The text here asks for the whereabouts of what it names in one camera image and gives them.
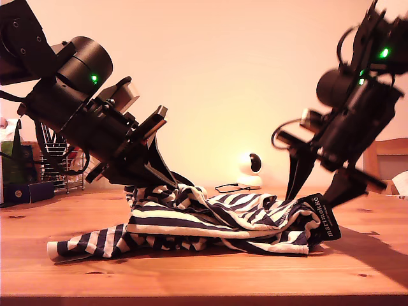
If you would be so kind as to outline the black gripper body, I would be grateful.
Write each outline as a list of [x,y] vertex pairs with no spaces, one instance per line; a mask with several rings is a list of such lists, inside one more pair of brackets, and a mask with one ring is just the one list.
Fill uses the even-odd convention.
[[141,124],[130,114],[109,108],[102,112],[80,111],[62,129],[67,141],[99,160],[86,181],[105,177],[109,167],[136,171],[147,162],[148,138],[165,123],[167,108],[158,106]]

